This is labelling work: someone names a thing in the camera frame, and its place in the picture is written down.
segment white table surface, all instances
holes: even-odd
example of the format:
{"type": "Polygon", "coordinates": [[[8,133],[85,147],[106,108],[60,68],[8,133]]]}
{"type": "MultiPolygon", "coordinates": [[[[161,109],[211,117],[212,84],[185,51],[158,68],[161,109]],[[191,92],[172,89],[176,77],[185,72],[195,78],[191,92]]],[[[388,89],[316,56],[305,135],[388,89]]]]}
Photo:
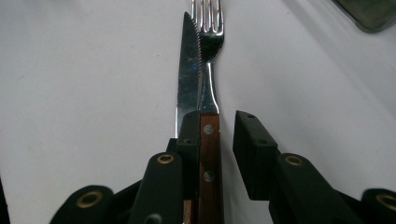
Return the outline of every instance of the white table surface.
{"type": "MultiPolygon", "coordinates": [[[[369,35],[332,1],[223,0],[216,64],[227,224],[271,223],[232,153],[235,110],[359,199],[396,190],[396,26],[369,35]]],[[[139,180],[174,137],[190,1],[0,2],[0,172],[11,223],[49,223],[75,190],[139,180]]]]}

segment fork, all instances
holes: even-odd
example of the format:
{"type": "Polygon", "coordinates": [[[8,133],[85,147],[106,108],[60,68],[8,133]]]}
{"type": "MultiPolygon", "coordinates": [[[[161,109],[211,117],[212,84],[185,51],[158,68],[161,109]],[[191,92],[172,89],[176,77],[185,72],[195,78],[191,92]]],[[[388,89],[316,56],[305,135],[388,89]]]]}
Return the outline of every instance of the fork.
{"type": "Polygon", "coordinates": [[[205,113],[219,113],[216,102],[214,61],[224,42],[224,23],[221,0],[192,0],[191,17],[197,24],[201,41],[202,76],[200,78],[199,110],[205,113]]]}

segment wooden knife handle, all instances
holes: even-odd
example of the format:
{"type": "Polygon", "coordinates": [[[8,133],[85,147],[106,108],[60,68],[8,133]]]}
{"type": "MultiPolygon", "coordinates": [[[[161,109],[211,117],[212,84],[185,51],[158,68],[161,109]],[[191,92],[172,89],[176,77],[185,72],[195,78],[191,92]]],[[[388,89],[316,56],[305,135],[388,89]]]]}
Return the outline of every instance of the wooden knife handle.
{"type": "Polygon", "coordinates": [[[223,224],[219,114],[201,115],[198,224],[223,224]]]}

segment brass screw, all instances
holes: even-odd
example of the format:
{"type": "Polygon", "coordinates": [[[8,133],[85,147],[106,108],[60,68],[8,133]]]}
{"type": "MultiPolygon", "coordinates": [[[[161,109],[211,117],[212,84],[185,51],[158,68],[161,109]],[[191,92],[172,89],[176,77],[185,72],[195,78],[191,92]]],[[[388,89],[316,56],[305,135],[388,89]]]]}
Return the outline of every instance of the brass screw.
{"type": "Polygon", "coordinates": [[[77,206],[80,208],[89,208],[102,201],[103,193],[100,190],[93,190],[83,194],[77,200],[77,206]]]}
{"type": "Polygon", "coordinates": [[[175,158],[169,154],[164,154],[157,158],[157,162],[159,162],[160,164],[169,164],[169,163],[173,162],[174,160],[175,160],[175,158]]]}

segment metal rivet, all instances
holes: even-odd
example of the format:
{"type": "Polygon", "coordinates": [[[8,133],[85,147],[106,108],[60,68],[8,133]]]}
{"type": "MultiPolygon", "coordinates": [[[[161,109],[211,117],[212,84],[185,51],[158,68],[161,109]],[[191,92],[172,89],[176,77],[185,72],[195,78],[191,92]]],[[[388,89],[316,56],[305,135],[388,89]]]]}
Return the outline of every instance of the metal rivet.
{"type": "Polygon", "coordinates": [[[376,200],[386,206],[388,209],[396,211],[396,198],[388,194],[376,195],[376,200]]]}
{"type": "Polygon", "coordinates": [[[160,164],[169,164],[169,163],[173,162],[174,160],[175,160],[175,158],[169,154],[161,155],[157,158],[157,162],[159,162],[160,164]]]}
{"type": "Polygon", "coordinates": [[[207,171],[204,173],[204,180],[206,182],[213,182],[213,180],[215,179],[215,173],[213,173],[212,171],[207,171]]]}
{"type": "Polygon", "coordinates": [[[287,156],[285,157],[285,161],[290,165],[300,166],[303,165],[303,160],[296,156],[287,156]]]}
{"type": "Polygon", "coordinates": [[[204,127],[204,133],[206,134],[212,134],[215,131],[212,125],[206,124],[204,127]]]}
{"type": "Polygon", "coordinates": [[[89,208],[102,201],[103,193],[100,190],[93,190],[83,194],[77,200],[77,206],[80,208],[89,208]]]}

